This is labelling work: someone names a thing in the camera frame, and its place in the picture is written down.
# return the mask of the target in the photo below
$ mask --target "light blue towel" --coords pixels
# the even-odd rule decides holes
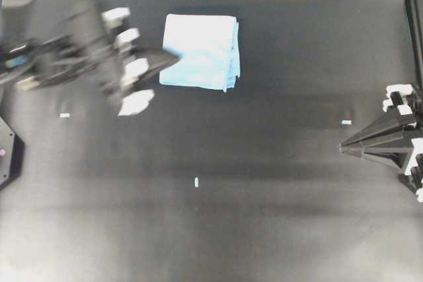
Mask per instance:
[[[160,72],[160,83],[226,91],[241,75],[235,17],[168,15],[163,48],[181,60]]]

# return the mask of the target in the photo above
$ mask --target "folded towel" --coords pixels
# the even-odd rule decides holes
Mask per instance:
[[[238,29],[235,17],[168,15],[163,48],[181,60],[160,72],[160,83],[233,88],[241,75]]]

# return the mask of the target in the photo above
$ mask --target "blue cloth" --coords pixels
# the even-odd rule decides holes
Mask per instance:
[[[163,48],[181,60],[160,72],[160,83],[226,91],[241,76],[235,17],[168,15]]]

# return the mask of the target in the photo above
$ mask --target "black table surface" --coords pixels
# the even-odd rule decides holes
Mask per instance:
[[[72,1],[38,0],[28,35],[47,38]],[[236,16],[241,80],[154,78],[129,118],[81,79],[8,88],[0,116],[25,150],[0,191],[0,281],[423,279],[423,205],[395,170],[337,148],[387,85],[415,81],[404,0],[100,3],[129,7],[153,46],[169,13]]]

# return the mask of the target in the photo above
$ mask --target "black metal frame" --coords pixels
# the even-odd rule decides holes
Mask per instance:
[[[406,8],[416,62],[417,83],[420,89],[423,89],[423,0],[406,0]]]

